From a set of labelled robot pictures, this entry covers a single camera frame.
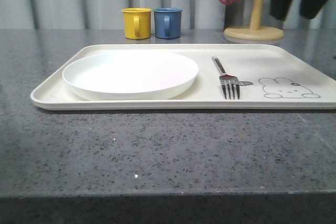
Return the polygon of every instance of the fork handle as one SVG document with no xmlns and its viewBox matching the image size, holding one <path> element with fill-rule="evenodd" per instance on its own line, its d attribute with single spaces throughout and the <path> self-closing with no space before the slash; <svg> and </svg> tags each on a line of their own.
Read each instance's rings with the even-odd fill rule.
<svg viewBox="0 0 336 224">
<path fill-rule="evenodd" d="M 225 69 L 224 69 L 223 65 L 221 64 L 220 60 L 217 57 L 212 57 L 212 59 L 216 63 L 216 66 L 218 67 L 219 71 L 222 74 L 226 74 Z"/>
</svg>

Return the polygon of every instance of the wooden stand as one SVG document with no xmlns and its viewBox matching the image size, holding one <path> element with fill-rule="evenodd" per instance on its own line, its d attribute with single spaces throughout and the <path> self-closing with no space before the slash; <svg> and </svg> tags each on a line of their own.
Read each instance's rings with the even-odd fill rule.
<svg viewBox="0 0 336 224">
<path fill-rule="evenodd" d="M 254 0 L 249 26 L 232 26 L 224 30 L 224 35 L 249 40 L 275 40 L 284 37 L 284 32 L 278 28 L 260 26 L 264 0 Z"/>
</svg>

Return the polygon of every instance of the countertop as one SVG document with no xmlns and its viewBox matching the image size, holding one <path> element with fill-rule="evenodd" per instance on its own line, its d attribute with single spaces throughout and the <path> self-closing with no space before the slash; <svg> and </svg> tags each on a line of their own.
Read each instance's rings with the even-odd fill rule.
<svg viewBox="0 0 336 224">
<path fill-rule="evenodd" d="M 137 201 L 144 204 L 136 210 L 135 215 L 142 214 L 137 223 L 171 216 L 171 210 L 158 207 L 162 205 L 179 206 L 175 213 L 183 216 L 192 212 L 193 223 L 211 218 L 212 223 L 224 223 L 220 218 L 232 216 L 222 216 L 227 205 L 237 211 L 236 219 L 242 214 L 237 209 L 251 209 L 254 216 L 252 209 L 263 206 L 270 209 L 273 223 L 284 223 L 274 221 L 275 216 L 278 221 L 286 216 L 280 210 L 284 208 L 293 213 L 287 212 L 289 219 L 296 212 L 300 220 L 333 223 L 335 110 L 53 112 L 34 106 L 29 97 L 85 46 L 169 43 L 233 42 L 220 30 L 185 30 L 172 40 L 154 35 L 129 40 L 122 30 L 0 30 L 0 222 L 43 223 L 46 218 L 93 223 L 93 216 L 109 212 L 113 199 L 114 209 L 124 209 L 115 223 L 135 221 L 129 218 Z M 335 29 L 285 30 L 275 45 L 336 79 Z M 84 218 L 83 209 L 95 200 L 104 207 L 90 212 L 92 219 Z M 203 207 L 205 214 L 195 214 L 192 206 Z M 146 207 L 157 215 L 146 217 Z M 39 211 L 44 215 L 37 216 Z M 82 219 L 74 215 L 79 212 Z M 268 217 L 258 213 L 260 218 L 238 219 L 267 222 Z M 116 218 L 110 212 L 108 216 L 106 223 Z"/>
</svg>

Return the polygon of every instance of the gray speckled countertop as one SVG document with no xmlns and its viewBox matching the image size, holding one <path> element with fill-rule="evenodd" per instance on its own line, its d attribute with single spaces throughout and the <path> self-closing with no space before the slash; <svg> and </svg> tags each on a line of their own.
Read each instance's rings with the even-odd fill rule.
<svg viewBox="0 0 336 224">
<path fill-rule="evenodd" d="M 135 43 L 230 41 L 218 30 L 140 41 L 122 30 L 0 30 L 0 220 L 10 221 L 1 208 L 14 203 L 5 199 L 30 197 L 335 199 L 335 110 L 51 112 L 32 104 L 31 91 L 81 48 Z M 335 45 L 334 29 L 285 30 L 278 44 L 336 79 Z"/>
</svg>

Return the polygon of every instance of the blue mug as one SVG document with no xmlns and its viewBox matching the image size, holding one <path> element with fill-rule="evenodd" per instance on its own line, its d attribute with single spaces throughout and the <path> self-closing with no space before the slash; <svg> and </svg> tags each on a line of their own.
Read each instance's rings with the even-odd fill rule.
<svg viewBox="0 0 336 224">
<path fill-rule="evenodd" d="M 182 9 L 154 9 L 155 36 L 161 39 L 175 39 L 181 36 Z"/>
</svg>

